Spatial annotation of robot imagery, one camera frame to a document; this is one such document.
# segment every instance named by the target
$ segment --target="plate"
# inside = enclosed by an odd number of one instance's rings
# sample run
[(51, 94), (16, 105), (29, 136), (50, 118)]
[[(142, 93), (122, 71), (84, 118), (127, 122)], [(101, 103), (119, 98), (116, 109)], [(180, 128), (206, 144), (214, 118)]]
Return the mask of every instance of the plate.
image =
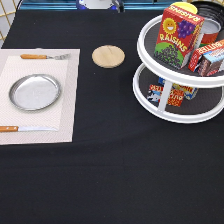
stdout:
[(9, 98), (19, 109), (39, 110), (54, 103), (60, 92), (60, 84), (54, 77), (34, 74), (15, 82), (9, 91)]

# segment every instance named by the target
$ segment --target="white object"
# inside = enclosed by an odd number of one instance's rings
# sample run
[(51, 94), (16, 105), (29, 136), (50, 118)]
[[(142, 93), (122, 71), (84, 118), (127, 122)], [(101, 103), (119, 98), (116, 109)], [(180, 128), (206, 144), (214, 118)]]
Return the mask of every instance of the white object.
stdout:
[[(212, 117), (216, 116), (219, 112), (221, 112), (222, 109), (224, 108), (224, 95), (223, 95), (224, 89), (222, 87), (224, 86), (224, 76), (209, 77), (209, 79), (207, 77), (189, 76), (189, 75), (179, 73), (178, 71), (176, 72), (176, 71), (170, 70), (160, 65), (159, 63), (157, 63), (154, 60), (154, 58), (152, 58), (146, 51), (144, 40), (150, 28), (152, 28), (157, 23), (161, 22), (161, 19), (162, 19), (162, 15), (157, 16), (154, 19), (150, 20), (143, 27), (139, 35), (137, 50), (143, 64), (139, 66), (133, 79), (134, 94), (137, 100), (139, 101), (139, 103), (146, 110), (168, 121), (177, 122), (177, 123), (199, 123), (199, 122), (211, 119)], [(164, 86), (164, 92), (161, 96), (161, 100), (158, 107), (151, 104), (143, 96), (143, 94), (141, 93), (139, 89), (139, 76), (141, 75), (141, 72), (145, 67), (151, 70), (155, 75), (158, 75), (158, 77), (160, 76), (166, 80), (166, 83)], [(167, 105), (166, 102), (169, 97), (169, 93), (173, 83), (190, 86), (190, 87), (199, 87), (199, 88), (222, 87), (222, 96), (217, 106), (215, 106), (212, 110), (205, 113), (196, 114), (196, 115), (180, 115), (180, 114), (170, 113), (165, 111), (165, 108)]]
[[(176, 123), (199, 123), (202, 121), (206, 121), (208, 119), (211, 119), (212, 117), (216, 116), (218, 113), (220, 113), (222, 111), (222, 109), (224, 108), (224, 95), (223, 95), (223, 91), (224, 89), (222, 88), (222, 97), (220, 99), (220, 102), (218, 103), (218, 105), (216, 107), (214, 107), (212, 110), (202, 113), (202, 114), (196, 114), (196, 115), (179, 115), (179, 114), (173, 114), (170, 112), (165, 111), (164, 108), (164, 104), (163, 104), (163, 100), (162, 98), (164, 97), (164, 101), (166, 101), (166, 99), (168, 98), (167, 95), (169, 94), (169, 91), (167, 91), (165, 94), (163, 93), (161, 96), (161, 100), (160, 103), (162, 103), (162, 105), (159, 107), (154, 106), (152, 103), (150, 103), (142, 94), (142, 92), (140, 91), (139, 88), (139, 76), (141, 75), (142, 70), (145, 69), (145, 65), (141, 64), (134, 76), (133, 79), (133, 91), (134, 94), (137, 98), (137, 100), (139, 101), (139, 103), (149, 112), (151, 112), (152, 114), (156, 115), (159, 118), (165, 119), (167, 121), (172, 121), (172, 122), (176, 122)], [(166, 85), (167, 89), (170, 88), (170, 82), (165, 84), (165, 88)]]
[(109, 9), (114, 5), (112, 0), (79, 0), (79, 4), (88, 9)]
[(164, 66), (160, 65), (158, 62), (154, 60), (146, 51), (144, 40), (145, 35), (149, 31), (151, 27), (156, 25), (157, 23), (161, 22), (162, 15), (157, 16), (154, 19), (150, 20), (141, 30), (139, 35), (138, 43), (137, 43), (137, 50), (139, 57), (141, 58), (142, 62), (145, 66), (150, 69), (156, 75), (164, 78), (173, 83), (178, 83), (184, 86), (190, 87), (198, 87), (198, 88), (212, 88), (212, 87), (220, 87), (224, 86), (224, 76), (219, 77), (196, 77), (196, 76), (189, 76), (184, 75), (179, 72), (172, 71)]

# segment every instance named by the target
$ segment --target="can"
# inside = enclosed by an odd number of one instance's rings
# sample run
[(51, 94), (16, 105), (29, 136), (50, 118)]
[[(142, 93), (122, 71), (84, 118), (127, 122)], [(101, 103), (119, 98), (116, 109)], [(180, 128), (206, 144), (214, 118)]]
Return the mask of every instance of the can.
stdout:
[(171, 5), (175, 5), (175, 6), (178, 6), (188, 12), (191, 12), (191, 13), (194, 13), (194, 14), (197, 14), (198, 12), (198, 9), (196, 6), (192, 5), (191, 3), (188, 3), (188, 2), (174, 2), (173, 4)]
[(221, 26), (218, 22), (210, 18), (205, 18), (194, 49), (214, 43), (220, 30)]

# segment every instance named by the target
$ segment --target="white placemat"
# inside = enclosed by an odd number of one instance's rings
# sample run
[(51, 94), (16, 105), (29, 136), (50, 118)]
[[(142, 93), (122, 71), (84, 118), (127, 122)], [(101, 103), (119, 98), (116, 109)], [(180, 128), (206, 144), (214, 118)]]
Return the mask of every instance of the white placemat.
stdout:
[[(24, 60), (20, 54), (71, 53), (69, 60)], [(0, 144), (54, 143), (72, 141), (78, 77), (79, 50), (33, 49), (0, 50), (0, 125), (48, 126), (58, 131), (0, 133)], [(48, 74), (61, 84), (59, 99), (49, 107), (37, 111), (22, 111), (9, 100), (9, 90), (18, 79), (31, 74)]]

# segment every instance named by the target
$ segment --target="utensil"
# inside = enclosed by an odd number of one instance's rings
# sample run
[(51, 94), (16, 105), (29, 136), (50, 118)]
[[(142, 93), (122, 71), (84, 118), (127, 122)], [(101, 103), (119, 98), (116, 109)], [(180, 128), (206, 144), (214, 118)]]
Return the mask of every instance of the utensil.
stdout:
[(54, 77), (34, 74), (15, 82), (9, 91), (9, 98), (17, 108), (33, 111), (54, 103), (60, 92), (60, 84)]
[(59, 55), (55, 57), (50, 57), (47, 55), (36, 55), (36, 54), (22, 54), (20, 55), (22, 59), (55, 59), (55, 60), (65, 60), (70, 57), (70, 54)]
[(57, 131), (56, 128), (37, 126), (0, 126), (0, 132), (17, 131)]

